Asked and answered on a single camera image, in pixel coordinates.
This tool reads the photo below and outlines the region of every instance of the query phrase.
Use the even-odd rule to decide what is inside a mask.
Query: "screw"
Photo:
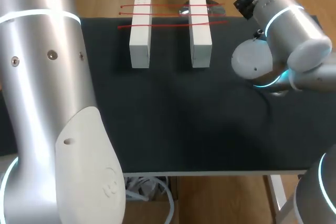
[[[12,58],[12,66],[13,66],[13,67],[17,67],[17,66],[19,65],[19,63],[20,63],[19,58],[17,58],[16,56],[14,56],[14,57]]]
[[[56,60],[58,57],[57,53],[53,50],[48,51],[47,56],[49,60]]]

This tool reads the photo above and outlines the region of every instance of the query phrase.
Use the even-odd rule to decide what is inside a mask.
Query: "white cable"
[[[166,185],[167,185],[167,187],[169,187],[169,179],[168,179],[168,176],[166,176]],[[166,192],[166,189],[163,189],[161,195],[164,194],[165,192]]]
[[[174,199],[173,199],[172,192],[170,191],[169,187],[167,186],[167,184],[165,182],[159,180],[156,177],[143,177],[140,180],[145,180],[145,179],[149,179],[151,181],[154,181],[154,182],[160,184],[167,191],[167,196],[168,196],[168,200],[169,200],[169,204],[170,204],[170,210],[169,210],[169,214],[168,214],[168,216],[167,216],[166,221],[164,222],[164,224],[169,224],[172,221],[172,219],[173,219],[174,209],[175,209]]]
[[[134,193],[134,192],[129,191],[129,190],[126,190],[126,195],[130,196],[132,198],[135,198],[135,199],[139,199],[139,200],[143,200],[143,201],[149,201],[148,197],[142,196],[140,194]]]

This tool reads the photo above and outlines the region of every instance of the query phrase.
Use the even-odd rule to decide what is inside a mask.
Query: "glowing light ring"
[[[9,174],[12,171],[13,167],[16,165],[17,161],[18,161],[18,157],[16,159],[14,159],[14,161],[10,164],[9,168],[7,169],[5,176],[1,182],[1,187],[0,187],[0,223],[1,224],[6,224],[6,220],[5,220],[5,209],[4,209],[4,205],[5,205],[5,188],[6,188],[6,184],[9,178]]]
[[[273,18],[267,24],[266,29],[265,29],[265,36],[266,37],[267,37],[268,29],[271,26],[271,24],[274,22],[274,20],[276,20],[279,16],[281,16],[281,14],[285,13],[288,10],[292,10],[292,9],[303,9],[304,10],[304,8],[300,5],[291,5],[291,6],[288,6],[287,8],[279,11],[276,15],[273,16]]]
[[[323,182],[322,182],[321,167],[322,167],[322,162],[323,162],[324,156],[325,156],[325,154],[321,157],[320,164],[319,164],[319,171],[318,171],[318,174],[319,174],[319,184],[320,184],[320,187],[321,187],[322,194],[323,194],[325,200],[327,201],[327,204],[329,205],[329,207],[331,208],[331,210],[334,212],[334,214],[336,214],[336,208],[333,205],[333,203],[331,202],[330,198],[328,197],[328,194],[325,191],[325,188],[324,188],[324,185],[323,185]]]
[[[68,17],[80,23],[80,19],[78,16],[76,16],[73,13],[66,12],[64,10],[57,11],[57,10],[52,10],[52,9],[34,9],[34,10],[21,10],[18,12],[7,13],[6,15],[0,18],[0,24],[8,20],[14,19],[14,18],[20,18],[20,17],[25,17],[25,16],[31,16],[31,15],[48,15],[48,16]]]

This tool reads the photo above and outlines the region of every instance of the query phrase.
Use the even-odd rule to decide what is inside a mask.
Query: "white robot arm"
[[[234,71],[269,91],[335,90],[332,43],[295,0],[237,0],[236,8],[254,18],[265,40],[240,44],[232,57]]]
[[[235,6],[247,19],[253,17],[266,37],[236,48],[232,67],[239,76],[269,92],[336,90],[336,54],[331,52],[331,41],[295,0],[238,0]],[[291,223],[282,218],[288,209],[293,209],[301,224],[335,223],[335,164],[336,146],[300,179],[276,223]]]

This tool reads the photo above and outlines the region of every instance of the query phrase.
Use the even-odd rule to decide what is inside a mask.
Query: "black mat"
[[[211,67],[192,69],[187,27],[153,28],[150,69],[131,68],[130,19],[83,19],[98,105],[123,171],[307,169],[336,143],[336,93],[279,98],[237,77],[234,49],[258,29],[211,27]],[[155,24],[186,23],[155,18]],[[16,152],[0,98],[0,155]]]

